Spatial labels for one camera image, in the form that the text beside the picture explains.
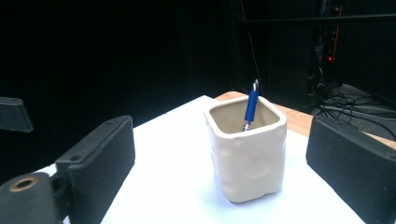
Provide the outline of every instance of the blue pen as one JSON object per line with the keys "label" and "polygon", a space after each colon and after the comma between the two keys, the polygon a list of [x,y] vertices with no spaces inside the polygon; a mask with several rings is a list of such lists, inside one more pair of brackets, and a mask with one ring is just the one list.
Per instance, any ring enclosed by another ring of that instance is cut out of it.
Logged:
{"label": "blue pen", "polygon": [[243,132],[250,130],[250,124],[254,120],[256,104],[259,99],[259,81],[256,79],[253,83],[253,90],[248,94],[247,112],[245,114],[245,125]]}

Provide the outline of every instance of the black cable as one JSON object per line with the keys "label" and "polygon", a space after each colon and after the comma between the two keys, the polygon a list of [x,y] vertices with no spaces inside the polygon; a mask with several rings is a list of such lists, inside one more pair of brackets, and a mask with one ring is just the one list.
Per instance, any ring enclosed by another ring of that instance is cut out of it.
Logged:
{"label": "black cable", "polygon": [[[240,4],[241,4],[242,16],[243,16],[243,19],[245,20],[245,19],[246,19],[246,14],[245,14],[245,9],[244,9],[244,4],[243,4],[242,0],[240,0],[239,2],[240,2]],[[259,81],[259,88],[260,88],[260,89],[259,89],[259,93],[260,93],[262,96],[264,96],[264,90],[263,90],[263,86],[262,86],[262,77],[261,77],[261,75],[260,75],[259,66],[258,66],[258,64],[257,64],[256,53],[255,53],[255,51],[254,51],[253,40],[252,40],[252,38],[251,38],[250,29],[249,29],[248,27],[247,27],[247,36],[248,36],[248,39],[249,39],[251,54],[252,54],[252,56],[253,56],[254,66],[255,66],[256,72],[257,72],[257,79],[258,79],[258,81]]]}
{"label": "black cable", "polygon": [[371,119],[365,119],[365,118],[357,117],[357,116],[355,116],[355,115],[349,115],[349,114],[347,114],[347,113],[345,113],[345,112],[342,112],[342,111],[340,111],[340,113],[342,113],[342,114],[344,114],[344,115],[348,115],[348,116],[350,116],[350,117],[352,117],[352,118],[355,118],[355,119],[363,119],[363,120],[372,122],[372,123],[374,123],[374,124],[380,126],[381,128],[385,129],[385,130],[386,130],[388,133],[390,133],[390,135],[393,137],[393,140],[396,141],[396,134],[395,134],[391,129],[389,129],[388,127],[386,127],[385,125],[383,125],[383,124],[381,124],[381,123],[378,123],[378,122],[376,122],[376,121],[374,121],[374,120],[371,120]]}
{"label": "black cable", "polygon": [[315,106],[315,108],[320,110],[320,112],[318,112],[315,116],[320,115],[321,117],[323,117],[322,115],[324,114],[326,116],[326,118],[328,118],[328,116],[326,114],[326,109],[323,109],[320,105]]}
{"label": "black cable", "polygon": [[360,110],[355,106],[348,107],[347,109],[353,109],[353,112],[360,113],[364,116],[375,117],[377,119],[396,119],[396,111],[395,112],[379,112],[379,113],[368,113]]}
{"label": "black cable", "polygon": [[335,104],[331,104],[328,102],[324,102],[324,103],[326,105],[332,105],[332,106],[339,107],[339,108],[346,108],[346,106],[350,106],[348,109],[350,109],[354,112],[359,112],[359,113],[362,113],[367,116],[375,116],[375,117],[378,117],[379,119],[393,119],[393,116],[392,116],[393,114],[391,112],[390,113],[367,113],[367,112],[363,112],[362,110],[357,108],[356,106],[359,106],[359,105],[373,105],[373,103],[377,102],[376,100],[373,100],[373,101],[366,102],[366,103],[357,103],[357,101],[364,99],[364,98],[371,98],[371,96],[359,94],[358,99],[353,99],[351,97],[348,97],[348,94],[341,93],[338,90],[338,92],[332,94],[328,98],[328,100],[335,102]]}
{"label": "black cable", "polygon": [[[344,108],[343,110],[339,111],[339,112],[338,112],[337,118],[339,118],[341,114],[345,114],[345,113],[344,113],[345,110],[346,110],[346,108]],[[347,124],[350,124],[350,121],[352,121],[352,117],[351,117],[351,115],[352,115],[352,110],[350,110],[350,109],[349,109],[349,115],[350,115],[350,116],[349,116],[349,121],[347,122]]]}
{"label": "black cable", "polygon": [[349,120],[348,120],[348,121],[346,121],[346,120],[344,120],[344,119],[341,119],[341,118],[339,118],[339,120],[345,122],[346,124],[348,124],[349,126],[352,126],[352,127],[355,128],[355,129],[358,129],[358,127],[356,127],[355,125],[353,125],[353,124],[350,123],[350,121],[352,121],[352,117],[349,117]]}

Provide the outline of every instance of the white surface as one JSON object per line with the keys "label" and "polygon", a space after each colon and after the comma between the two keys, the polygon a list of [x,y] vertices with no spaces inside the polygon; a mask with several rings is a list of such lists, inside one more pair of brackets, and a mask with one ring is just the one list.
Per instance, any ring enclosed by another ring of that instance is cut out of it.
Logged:
{"label": "white surface", "polygon": [[215,103],[202,96],[134,128],[135,165],[103,223],[362,223],[306,164],[307,137],[290,131],[282,188],[245,203],[227,201],[203,113]]}

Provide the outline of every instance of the cream ceramic cup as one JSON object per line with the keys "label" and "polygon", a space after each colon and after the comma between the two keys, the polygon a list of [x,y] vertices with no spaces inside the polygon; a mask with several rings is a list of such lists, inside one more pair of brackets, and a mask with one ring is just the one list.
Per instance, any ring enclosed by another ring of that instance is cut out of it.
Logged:
{"label": "cream ceramic cup", "polygon": [[285,168],[286,116],[259,97],[251,130],[242,132],[247,105],[240,97],[205,111],[221,191],[234,203],[278,191]]}

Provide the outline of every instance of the cable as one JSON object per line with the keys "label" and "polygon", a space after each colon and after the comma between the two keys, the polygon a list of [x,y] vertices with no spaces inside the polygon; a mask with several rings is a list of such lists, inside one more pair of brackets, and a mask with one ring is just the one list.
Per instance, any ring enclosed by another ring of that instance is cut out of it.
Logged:
{"label": "cable", "polygon": [[357,105],[356,107],[362,108],[362,109],[382,110],[382,111],[387,111],[387,112],[389,112],[390,114],[396,114],[396,111],[388,110],[388,109],[384,109],[384,108],[379,108],[379,107],[359,106],[359,105]]}
{"label": "cable", "polygon": [[334,113],[333,113],[332,111],[327,110],[326,108],[321,108],[321,107],[319,107],[318,109],[320,110],[320,112],[317,113],[315,116],[319,116],[319,115],[322,116],[322,115],[324,115],[326,118],[328,118],[328,117],[329,117],[328,114],[329,114],[332,118],[337,119],[337,120],[341,120],[341,121],[347,123],[348,125],[352,126],[353,128],[358,129],[357,127],[355,127],[354,125],[352,125],[352,124],[350,123],[350,121],[352,121],[352,118],[349,118],[349,121],[346,121],[346,120],[344,120],[344,119],[339,118],[340,113],[338,114],[338,116],[335,116]]}
{"label": "cable", "polygon": [[377,108],[377,107],[368,107],[368,106],[362,106],[362,105],[372,105],[374,101],[370,101],[370,102],[366,102],[366,103],[358,103],[357,101],[361,100],[362,98],[367,98],[367,96],[361,96],[358,99],[353,99],[351,97],[347,97],[345,96],[343,93],[336,93],[331,95],[328,98],[328,101],[333,101],[335,102],[335,104],[332,103],[328,103],[325,102],[326,105],[332,105],[335,107],[340,107],[340,108],[345,108],[346,106],[350,106],[349,109],[353,109],[354,112],[358,113],[360,112],[363,115],[367,115],[367,116],[372,116],[378,119],[393,119],[392,115],[396,114],[396,111],[392,111],[389,109],[380,109],[378,108],[378,110],[383,110],[383,111],[387,111],[388,113],[367,113],[367,112],[363,112],[362,109],[363,108],[368,108],[368,109],[373,109],[373,108]]}
{"label": "cable", "polygon": [[[245,10],[244,10],[244,4],[242,3],[242,0],[240,0],[239,2],[241,3],[242,15],[243,15],[244,20],[245,20],[246,19],[246,15],[245,15]],[[253,56],[254,66],[256,67],[256,72],[257,72],[257,77],[258,77],[258,80],[259,80],[260,91],[262,93],[262,96],[264,96],[264,91],[262,89],[262,86],[263,86],[262,85],[262,78],[260,76],[259,66],[257,65],[256,54],[254,52],[253,41],[251,40],[251,34],[250,34],[250,29],[249,28],[247,28],[247,35],[248,35],[248,39],[249,39],[251,53],[252,53],[252,56]]]}
{"label": "cable", "polygon": [[393,141],[396,141],[396,134],[395,134],[391,129],[389,129],[388,127],[386,127],[385,125],[383,125],[383,124],[381,124],[381,123],[378,123],[378,122],[376,122],[376,121],[374,121],[374,120],[371,120],[371,119],[360,118],[360,117],[357,117],[357,116],[354,116],[354,115],[349,115],[349,116],[352,117],[352,118],[355,118],[355,119],[363,119],[363,120],[372,122],[372,123],[374,123],[374,124],[380,126],[381,128],[385,129],[388,133],[390,133],[390,135],[391,135],[392,138],[393,138]]}
{"label": "cable", "polygon": [[362,113],[362,112],[359,112],[359,111],[353,111],[350,108],[339,108],[339,107],[331,107],[331,106],[327,107],[327,108],[330,108],[330,109],[333,109],[333,110],[342,109],[342,111],[345,111],[346,109],[348,109],[351,113],[356,113],[356,114],[360,114],[360,115],[363,115],[363,116],[372,117],[372,118],[375,118],[375,119],[396,120],[396,118],[383,118],[383,117],[372,115],[372,114],[368,114],[368,113]]}
{"label": "cable", "polygon": [[245,90],[245,88],[244,87],[241,87],[242,88],[242,90],[244,91],[244,94],[248,94],[248,91],[247,90]]}

